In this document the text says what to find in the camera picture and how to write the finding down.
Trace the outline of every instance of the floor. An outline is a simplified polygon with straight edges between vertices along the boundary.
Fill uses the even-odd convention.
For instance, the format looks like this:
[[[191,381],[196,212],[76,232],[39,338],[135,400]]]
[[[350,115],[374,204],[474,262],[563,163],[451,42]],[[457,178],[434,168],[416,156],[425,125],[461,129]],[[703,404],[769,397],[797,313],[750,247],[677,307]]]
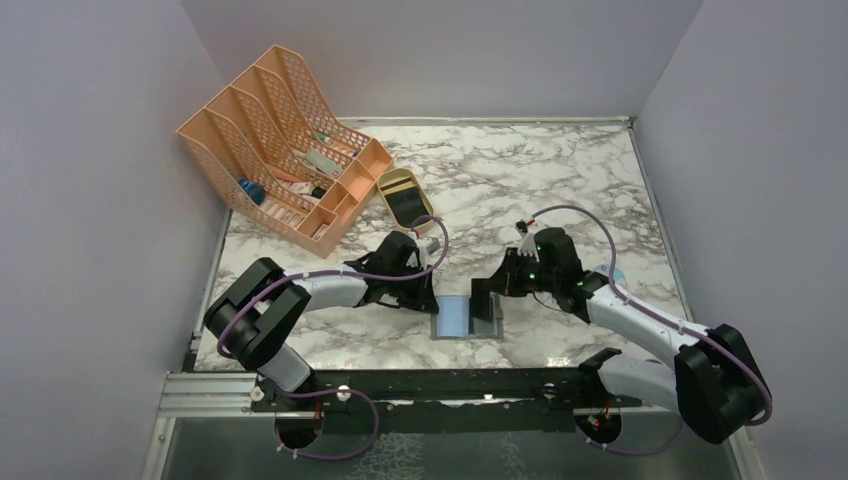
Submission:
[[[669,413],[625,414],[616,446],[654,448],[672,437],[680,419]],[[575,433],[541,431],[448,434],[386,433],[347,462],[314,462],[277,453],[270,419],[184,418],[175,428],[166,480],[202,478],[321,478],[326,480],[738,480],[728,445],[710,445],[687,432],[656,456],[611,455]],[[322,435],[313,453],[338,454],[364,442],[359,436]]]
[[[637,297],[683,317],[656,217],[624,126],[370,126],[398,167],[422,183],[451,235],[451,250],[434,273],[436,295],[468,295],[472,277],[488,277],[519,236],[514,223],[543,207],[570,203],[597,214],[619,251],[624,285]],[[601,231],[574,212],[540,217],[564,226],[585,268],[608,261]],[[379,198],[324,260],[234,213],[226,233],[214,296],[255,259],[284,268],[337,266],[376,248],[392,228]],[[438,235],[438,229],[427,235]],[[370,305],[304,315],[289,344],[318,369],[544,367],[580,363],[605,346],[649,354],[624,338],[545,308],[532,298],[504,299],[502,339],[432,340],[431,316]],[[241,370],[218,356],[204,331],[196,371]]]

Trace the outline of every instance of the plastic desk organizer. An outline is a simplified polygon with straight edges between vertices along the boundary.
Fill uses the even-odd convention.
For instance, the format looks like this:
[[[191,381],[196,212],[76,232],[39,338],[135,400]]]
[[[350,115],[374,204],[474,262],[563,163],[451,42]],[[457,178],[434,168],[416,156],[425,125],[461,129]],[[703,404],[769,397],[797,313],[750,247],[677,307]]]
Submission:
[[[377,140],[339,122],[303,58],[279,46],[177,133],[227,205],[322,258],[362,213],[376,192],[376,179],[393,164]],[[330,159],[341,173],[331,177],[313,170],[295,153],[310,150]],[[280,183],[278,172],[326,193],[313,203]],[[240,178],[262,185],[266,198],[261,205],[239,186]]]

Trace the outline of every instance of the blue object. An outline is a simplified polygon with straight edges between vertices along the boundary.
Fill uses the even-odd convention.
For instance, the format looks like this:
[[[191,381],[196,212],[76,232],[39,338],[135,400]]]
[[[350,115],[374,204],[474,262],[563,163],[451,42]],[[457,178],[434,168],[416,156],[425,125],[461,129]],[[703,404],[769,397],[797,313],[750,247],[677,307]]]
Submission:
[[[609,277],[609,263],[602,263],[597,267],[592,269],[595,272],[602,273]],[[624,288],[627,288],[627,279],[624,278],[624,272],[622,272],[618,267],[615,267],[615,273],[612,276],[615,283],[621,285]]]
[[[469,297],[438,296],[439,313],[436,315],[436,337],[468,338]]]
[[[256,182],[251,182],[246,178],[239,180],[239,185],[244,189],[247,196],[253,200],[253,203],[262,205],[262,202],[265,201],[265,189],[262,188],[262,185],[259,185]]]

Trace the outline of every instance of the screw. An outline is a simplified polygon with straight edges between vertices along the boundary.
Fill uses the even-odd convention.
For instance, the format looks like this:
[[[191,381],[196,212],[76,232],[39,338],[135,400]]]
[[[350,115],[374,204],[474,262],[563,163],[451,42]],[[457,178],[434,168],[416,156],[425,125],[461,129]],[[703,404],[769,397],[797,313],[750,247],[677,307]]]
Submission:
[[[556,397],[556,386],[553,383],[546,383],[542,387],[542,396],[548,400]]]
[[[257,385],[250,391],[250,399],[254,402],[261,402],[265,398],[265,392]]]

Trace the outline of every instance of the tabletop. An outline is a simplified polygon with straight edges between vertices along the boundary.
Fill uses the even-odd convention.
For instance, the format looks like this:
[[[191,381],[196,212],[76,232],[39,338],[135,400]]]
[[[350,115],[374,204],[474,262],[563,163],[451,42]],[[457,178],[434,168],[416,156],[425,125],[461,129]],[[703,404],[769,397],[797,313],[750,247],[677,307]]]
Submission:
[[[469,295],[472,277],[489,277],[507,246],[520,239],[515,222],[555,204],[586,208],[616,242],[624,285],[636,297],[684,317],[648,192],[623,125],[574,124],[367,126],[396,167],[412,170],[450,233],[450,251],[433,274],[439,295]],[[537,225],[563,226],[584,268],[609,261],[609,246],[589,218],[548,213]],[[283,268],[332,268],[373,251],[393,223],[379,196],[327,259],[233,213],[213,299],[257,258]],[[439,236],[438,228],[427,236]],[[553,304],[553,300],[540,299]],[[604,347],[650,356],[609,330],[545,308],[532,297],[505,298],[502,338],[432,338],[432,316],[378,305],[305,314],[288,343],[316,369],[515,368],[576,366]],[[215,351],[205,330],[196,371],[241,370]]]

